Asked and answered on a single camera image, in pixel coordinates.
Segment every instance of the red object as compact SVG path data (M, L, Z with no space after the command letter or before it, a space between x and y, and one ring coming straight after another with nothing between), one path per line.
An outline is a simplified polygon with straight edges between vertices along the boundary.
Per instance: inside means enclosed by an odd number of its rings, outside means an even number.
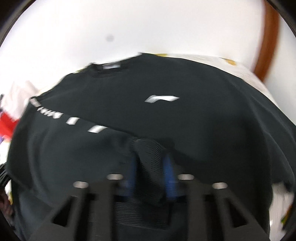
M19 120L13 120L3 112L0 117L0 136L6 136L11 139L18 121Z

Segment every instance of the white cloth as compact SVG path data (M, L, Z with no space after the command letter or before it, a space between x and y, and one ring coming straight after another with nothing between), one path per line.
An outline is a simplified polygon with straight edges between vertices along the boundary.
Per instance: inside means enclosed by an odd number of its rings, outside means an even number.
M13 82L10 90L1 101L1 108L12 119L18 120L21 118L29 98L37 93L38 89L28 80L23 83Z

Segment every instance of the reflective logo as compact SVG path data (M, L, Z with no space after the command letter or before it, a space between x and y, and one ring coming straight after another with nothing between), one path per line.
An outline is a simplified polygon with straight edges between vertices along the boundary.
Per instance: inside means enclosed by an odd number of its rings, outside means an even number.
M154 103L158 100L166 100L166 101L175 101L179 99L179 97L172 95L151 95L145 102Z

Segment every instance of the metal screw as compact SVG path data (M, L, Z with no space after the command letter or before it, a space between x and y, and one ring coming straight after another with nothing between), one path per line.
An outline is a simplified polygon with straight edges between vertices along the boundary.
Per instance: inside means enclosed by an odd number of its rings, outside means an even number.
M121 175L121 174L109 174L107 176L107 179L109 179L109 180L121 180L121 179L123 179L123 175Z
M191 174L180 174L178 175L179 180L193 180L194 176Z
M225 189L228 187L228 185L226 183L214 183L212 187L214 189Z
M73 183L73 186L75 188L87 188L89 186L89 184L86 183L86 182L79 182L79 181L77 181L77 182L74 182Z

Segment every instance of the brown wooden rim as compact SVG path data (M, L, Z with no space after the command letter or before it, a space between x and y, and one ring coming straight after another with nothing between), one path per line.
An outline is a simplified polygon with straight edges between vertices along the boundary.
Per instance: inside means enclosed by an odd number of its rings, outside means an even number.
M270 68L279 34L279 13L264 0L265 23L264 34L254 74L264 82Z

